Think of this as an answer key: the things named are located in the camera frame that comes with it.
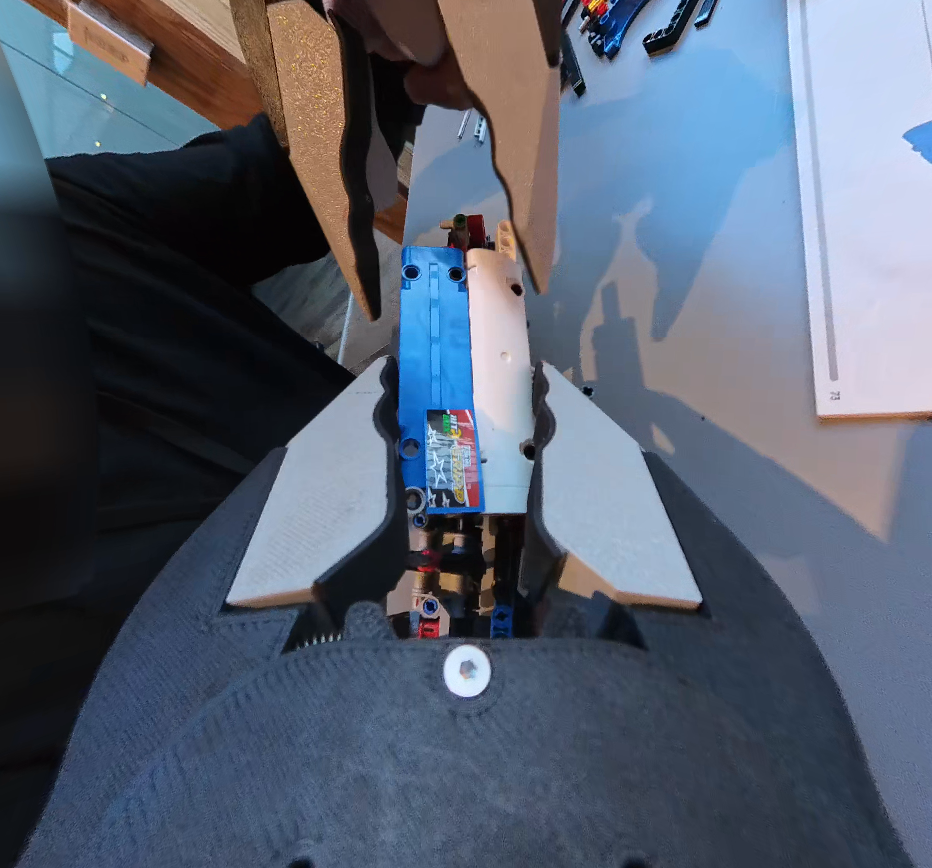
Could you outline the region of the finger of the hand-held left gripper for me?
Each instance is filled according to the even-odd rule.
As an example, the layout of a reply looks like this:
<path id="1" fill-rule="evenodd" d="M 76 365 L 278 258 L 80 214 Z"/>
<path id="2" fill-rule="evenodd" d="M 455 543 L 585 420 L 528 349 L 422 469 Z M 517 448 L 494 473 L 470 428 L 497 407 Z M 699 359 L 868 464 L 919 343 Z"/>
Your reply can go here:
<path id="1" fill-rule="evenodd" d="M 360 33 L 319 0 L 229 0 L 239 44 L 353 297 L 382 312 L 382 132 Z"/>
<path id="2" fill-rule="evenodd" d="M 535 292 L 556 242 L 561 0 L 438 0 L 465 84 L 486 118 L 492 160 Z"/>

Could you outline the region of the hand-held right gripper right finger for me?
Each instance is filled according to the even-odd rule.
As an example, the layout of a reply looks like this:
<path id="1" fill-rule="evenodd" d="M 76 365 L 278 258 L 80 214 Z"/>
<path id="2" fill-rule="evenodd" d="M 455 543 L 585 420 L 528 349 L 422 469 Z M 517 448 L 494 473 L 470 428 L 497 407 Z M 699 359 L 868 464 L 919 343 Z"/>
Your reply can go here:
<path id="1" fill-rule="evenodd" d="M 534 458 L 520 592 L 622 606 L 703 602 L 640 445 L 551 364 L 532 380 Z"/>

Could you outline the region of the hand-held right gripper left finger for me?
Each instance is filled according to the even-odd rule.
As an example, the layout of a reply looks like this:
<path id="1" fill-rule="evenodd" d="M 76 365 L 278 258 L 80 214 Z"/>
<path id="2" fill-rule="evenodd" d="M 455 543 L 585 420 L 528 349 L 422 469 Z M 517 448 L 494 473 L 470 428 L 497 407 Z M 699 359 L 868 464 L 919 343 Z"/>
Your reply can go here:
<path id="1" fill-rule="evenodd" d="M 398 389 L 379 358 L 288 442 L 230 606 L 385 604 L 409 553 Z"/>

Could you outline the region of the toy brick car chassis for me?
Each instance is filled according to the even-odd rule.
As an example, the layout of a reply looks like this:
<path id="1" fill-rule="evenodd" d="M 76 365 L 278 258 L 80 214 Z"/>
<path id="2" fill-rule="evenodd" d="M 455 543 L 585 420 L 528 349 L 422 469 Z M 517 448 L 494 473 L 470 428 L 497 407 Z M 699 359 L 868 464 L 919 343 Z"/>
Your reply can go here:
<path id="1" fill-rule="evenodd" d="M 480 214 L 458 214 L 443 221 L 443 246 L 494 246 Z M 412 575 L 408 616 L 410 637 L 446 636 L 510 639 L 528 630 L 527 610 L 518 593 L 526 516 L 454 515 L 427 517 L 409 513 L 408 566 Z"/>

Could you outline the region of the person's left forearm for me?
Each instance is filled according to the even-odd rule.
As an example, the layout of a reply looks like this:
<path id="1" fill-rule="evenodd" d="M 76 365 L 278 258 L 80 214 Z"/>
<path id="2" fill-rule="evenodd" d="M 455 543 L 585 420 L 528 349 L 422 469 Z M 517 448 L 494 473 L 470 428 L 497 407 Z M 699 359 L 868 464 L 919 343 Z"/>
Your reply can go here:
<path id="1" fill-rule="evenodd" d="M 330 252 L 268 116 L 162 152 L 45 161 L 64 220 L 163 246 L 239 289 Z"/>

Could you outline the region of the grey desk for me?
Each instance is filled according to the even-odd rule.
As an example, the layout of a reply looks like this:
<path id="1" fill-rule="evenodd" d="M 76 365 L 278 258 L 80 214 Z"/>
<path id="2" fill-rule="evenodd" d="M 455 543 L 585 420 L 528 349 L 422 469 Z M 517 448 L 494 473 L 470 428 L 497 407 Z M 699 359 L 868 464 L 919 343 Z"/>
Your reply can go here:
<path id="1" fill-rule="evenodd" d="M 669 467 L 783 589 L 930 866 L 930 424 L 816 418 L 786 0 L 720 0 L 647 57 L 575 40 L 533 353 Z"/>

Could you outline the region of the person's left hand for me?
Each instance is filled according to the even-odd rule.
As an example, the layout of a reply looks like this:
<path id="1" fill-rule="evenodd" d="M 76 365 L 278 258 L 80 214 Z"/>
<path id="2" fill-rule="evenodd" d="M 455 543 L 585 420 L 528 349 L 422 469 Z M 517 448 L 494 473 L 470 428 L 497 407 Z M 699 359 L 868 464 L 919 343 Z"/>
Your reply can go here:
<path id="1" fill-rule="evenodd" d="M 358 0 L 375 22 L 368 38 L 404 66 L 402 87 L 417 106 L 464 111 L 472 94 L 452 52 L 438 0 Z"/>

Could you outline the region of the person's black clothed torso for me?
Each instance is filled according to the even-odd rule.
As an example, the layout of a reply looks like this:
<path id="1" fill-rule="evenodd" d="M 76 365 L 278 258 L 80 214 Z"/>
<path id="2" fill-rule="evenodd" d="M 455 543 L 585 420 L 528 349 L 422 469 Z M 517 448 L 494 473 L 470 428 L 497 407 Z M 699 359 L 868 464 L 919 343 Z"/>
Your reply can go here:
<path id="1" fill-rule="evenodd" d="M 32 831 L 99 665 L 172 555 L 352 380 L 249 290 L 2 210 L 2 861 Z"/>

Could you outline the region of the small wooden sign plate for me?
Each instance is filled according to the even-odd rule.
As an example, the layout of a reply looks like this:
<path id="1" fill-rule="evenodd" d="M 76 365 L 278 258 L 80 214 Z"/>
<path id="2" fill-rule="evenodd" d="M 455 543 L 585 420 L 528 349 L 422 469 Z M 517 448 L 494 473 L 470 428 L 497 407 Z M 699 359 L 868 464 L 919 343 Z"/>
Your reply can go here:
<path id="1" fill-rule="evenodd" d="M 76 45 L 146 86 L 155 48 L 151 40 L 93 0 L 68 1 L 66 28 Z"/>

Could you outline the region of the open instruction booklet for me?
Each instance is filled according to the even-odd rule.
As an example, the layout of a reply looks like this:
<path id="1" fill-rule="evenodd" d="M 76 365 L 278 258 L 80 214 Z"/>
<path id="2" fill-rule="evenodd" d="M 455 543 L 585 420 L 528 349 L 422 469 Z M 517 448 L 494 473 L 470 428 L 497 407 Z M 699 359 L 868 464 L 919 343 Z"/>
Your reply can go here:
<path id="1" fill-rule="evenodd" d="M 931 0 L 786 0 L 821 420 L 931 410 Z"/>

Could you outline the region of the wooden post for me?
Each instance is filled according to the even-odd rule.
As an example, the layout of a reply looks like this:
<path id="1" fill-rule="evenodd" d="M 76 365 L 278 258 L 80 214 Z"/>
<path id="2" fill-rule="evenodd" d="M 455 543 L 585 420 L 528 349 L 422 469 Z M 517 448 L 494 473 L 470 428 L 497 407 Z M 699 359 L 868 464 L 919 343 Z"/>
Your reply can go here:
<path id="1" fill-rule="evenodd" d="M 70 0 L 23 1 L 66 27 Z M 154 43 L 148 82 L 181 104 L 222 129 L 262 111 L 228 0 L 93 1 Z"/>

